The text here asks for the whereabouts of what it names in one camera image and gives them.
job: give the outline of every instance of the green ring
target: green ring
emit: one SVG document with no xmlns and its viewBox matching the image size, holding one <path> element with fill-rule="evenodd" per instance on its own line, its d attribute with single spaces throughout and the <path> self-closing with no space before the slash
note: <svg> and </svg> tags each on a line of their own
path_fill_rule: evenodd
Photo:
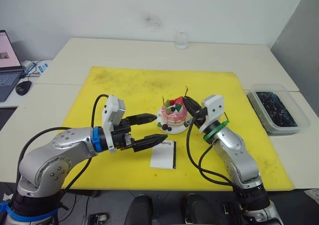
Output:
<svg viewBox="0 0 319 225">
<path fill-rule="evenodd" d="M 229 123 L 229 120 L 224 121 L 222 124 L 220 124 L 218 127 L 216 127 L 214 130 L 212 130 L 210 133 L 204 136 L 204 140 L 207 141 L 210 139 L 211 136 L 213 136 L 215 133 L 220 131 L 222 128 L 224 128 Z"/>
</svg>

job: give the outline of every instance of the floor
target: floor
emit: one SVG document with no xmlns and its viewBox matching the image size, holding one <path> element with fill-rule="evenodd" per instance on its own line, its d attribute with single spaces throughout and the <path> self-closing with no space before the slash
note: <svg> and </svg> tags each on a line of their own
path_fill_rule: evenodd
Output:
<svg viewBox="0 0 319 225">
<path fill-rule="evenodd" d="M 0 194 L 9 194 L 14 184 L 0 183 Z M 167 191 L 102 191 L 97 198 L 90 198 L 88 214 L 108 214 L 107 225 L 122 225 L 126 213 L 134 197 L 146 194 L 153 200 L 154 218 L 153 225 L 181 224 L 179 202 L 180 198 L 188 192 Z M 231 192 L 197 192 L 208 199 L 215 207 L 217 213 L 222 215 L 221 201 L 232 201 Z M 285 225 L 317 225 L 319 224 L 319 205 L 303 191 L 270 192 L 270 199 L 276 204 L 277 210 Z M 62 202 L 67 207 L 72 207 L 75 195 L 68 193 Z M 85 214 L 87 196 L 77 195 L 73 213 L 61 225 L 80 225 Z M 60 209 L 59 218 L 62 220 L 69 212 Z"/>
</svg>

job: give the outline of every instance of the laptop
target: laptop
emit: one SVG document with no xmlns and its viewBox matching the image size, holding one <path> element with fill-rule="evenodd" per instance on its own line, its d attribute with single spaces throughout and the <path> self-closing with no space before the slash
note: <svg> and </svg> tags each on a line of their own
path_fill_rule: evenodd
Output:
<svg viewBox="0 0 319 225">
<path fill-rule="evenodd" d="M 24 73 L 5 30 L 0 30 L 0 102 L 4 102 Z"/>
</svg>

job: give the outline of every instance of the yellow mat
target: yellow mat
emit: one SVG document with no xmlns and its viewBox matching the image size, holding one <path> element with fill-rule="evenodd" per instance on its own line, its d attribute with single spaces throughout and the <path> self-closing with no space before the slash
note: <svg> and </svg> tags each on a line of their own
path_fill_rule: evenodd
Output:
<svg viewBox="0 0 319 225">
<path fill-rule="evenodd" d="M 198 102 L 211 94 L 220 94 L 225 99 L 225 110 L 229 117 L 228 127 L 246 142 L 248 152 L 259 166 L 267 190 L 292 190 L 278 156 L 260 124 L 254 110 L 233 73 L 155 71 L 92 67 L 81 92 L 74 102 L 63 126 L 90 126 L 94 100 L 99 94 L 113 94 L 123 99 L 126 105 L 124 117 L 140 114 L 156 114 L 165 99 L 175 99 L 185 93 Z M 101 125 L 101 111 L 105 99 L 96 109 L 95 126 Z M 146 135 L 161 133 L 155 122 L 132 126 L 132 136 L 141 139 Z M 92 159 L 91 165 L 73 185 L 74 189 L 131 189 L 131 190 L 231 190 L 228 186 L 212 184 L 203 179 L 193 167 L 186 152 L 187 131 L 169 135 L 175 140 L 176 169 L 150 168 L 152 150 L 134 153 L 132 149 L 108 151 Z M 190 150 L 197 162 L 208 147 L 194 126 L 190 138 Z M 83 168 L 85 162 L 77 165 L 67 176 L 65 184 Z M 227 174 L 222 160 L 211 150 L 203 161 L 203 167 Z"/>
</svg>

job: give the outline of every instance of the laptop keyboard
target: laptop keyboard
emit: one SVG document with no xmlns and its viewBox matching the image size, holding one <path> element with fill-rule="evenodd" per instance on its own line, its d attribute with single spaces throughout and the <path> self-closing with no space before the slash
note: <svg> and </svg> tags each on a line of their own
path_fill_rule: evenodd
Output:
<svg viewBox="0 0 319 225">
<path fill-rule="evenodd" d="M 19 73 L 0 74 L 0 87 L 10 86 L 18 76 Z"/>
</svg>

